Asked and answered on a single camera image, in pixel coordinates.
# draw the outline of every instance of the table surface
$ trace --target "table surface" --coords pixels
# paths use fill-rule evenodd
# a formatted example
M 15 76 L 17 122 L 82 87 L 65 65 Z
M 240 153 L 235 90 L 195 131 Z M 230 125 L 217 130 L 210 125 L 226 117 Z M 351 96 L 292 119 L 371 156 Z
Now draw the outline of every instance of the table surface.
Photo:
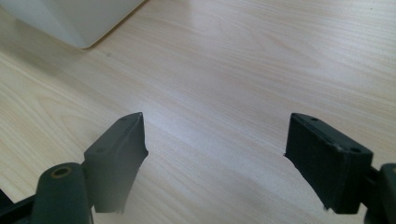
M 90 49 L 0 9 L 0 188 L 143 112 L 149 156 L 125 214 L 96 223 L 362 223 L 337 216 L 284 156 L 290 113 L 396 161 L 396 3 L 149 0 Z

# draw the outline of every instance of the white box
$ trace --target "white box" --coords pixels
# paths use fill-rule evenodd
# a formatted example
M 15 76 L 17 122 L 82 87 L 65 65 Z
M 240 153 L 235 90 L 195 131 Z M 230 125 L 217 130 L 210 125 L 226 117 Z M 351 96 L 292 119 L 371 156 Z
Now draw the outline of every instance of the white box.
M 85 49 L 138 7 L 143 0 L 0 0 L 21 21 Z

